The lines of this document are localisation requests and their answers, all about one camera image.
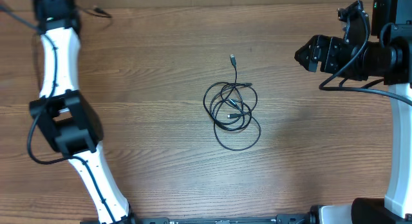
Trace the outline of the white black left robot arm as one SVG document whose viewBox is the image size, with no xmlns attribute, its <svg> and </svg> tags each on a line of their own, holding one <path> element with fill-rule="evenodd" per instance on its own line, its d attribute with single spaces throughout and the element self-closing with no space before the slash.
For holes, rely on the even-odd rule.
<svg viewBox="0 0 412 224">
<path fill-rule="evenodd" d="M 97 223 L 136 223 L 104 156 L 100 119 L 79 89 L 81 23 L 75 0 L 32 1 L 44 50 L 39 99 L 29 104 L 32 126 L 78 172 L 95 204 Z"/>
</svg>

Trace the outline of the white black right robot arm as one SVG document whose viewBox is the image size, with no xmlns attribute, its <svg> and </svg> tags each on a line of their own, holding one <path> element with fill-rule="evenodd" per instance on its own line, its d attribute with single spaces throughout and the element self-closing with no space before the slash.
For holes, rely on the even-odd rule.
<svg viewBox="0 0 412 224">
<path fill-rule="evenodd" d="M 393 143 L 383 198 L 349 205 L 314 205 L 301 223 L 411 223 L 411 0 L 373 0 L 368 15 L 360 0 L 337 11 L 344 36 L 314 35 L 294 59 L 306 70 L 330 74 L 322 91 L 388 97 Z"/>
</svg>

